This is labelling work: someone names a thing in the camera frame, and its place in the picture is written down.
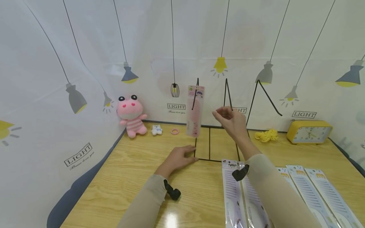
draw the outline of packaged comb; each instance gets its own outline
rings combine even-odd
[[[364,228],[321,170],[305,170],[342,228]]]
[[[243,167],[244,163],[239,162],[239,167]],[[245,197],[246,212],[248,216],[249,228],[271,228],[269,217],[258,197],[256,190],[250,183],[248,177],[241,180],[243,187],[243,195]]]
[[[203,98],[203,86],[190,85],[188,87],[186,134],[195,138],[200,135]]]
[[[237,169],[237,161],[222,160],[226,228],[247,228],[241,186],[232,176]]]
[[[295,187],[293,180],[290,178],[289,172],[287,168],[276,167],[277,171],[281,174],[282,177],[290,184],[290,186],[294,189],[294,191],[300,196],[298,189]]]
[[[325,205],[325,202],[317,192],[302,166],[287,165],[290,176],[298,188],[304,202],[318,219],[322,227],[340,228],[335,217]]]

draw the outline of yellow alarm clock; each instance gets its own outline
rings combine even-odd
[[[332,131],[332,126],[322,120],[293,121],[287,133],[290,142],[297,143],[324,143]]]

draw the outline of beige sleeve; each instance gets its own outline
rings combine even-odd
[[[124,213],[117,228],[153,228],[165,200],[166,189],[160,175],[152,175]]]
[[[247,160],[247,174],[269,218],[277,228],[321,228],[304,201],[264,154]]]

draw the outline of striped shirt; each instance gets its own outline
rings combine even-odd
[[[143,126],[143,122],[140,118],[127,120],[127,131],[137,131]]]

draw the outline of pink hair tie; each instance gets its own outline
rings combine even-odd
[[[178,133],[179,133],[179,130],[176,128],[171,130],[171,134],[173,134],[173,135],[177,135]]]

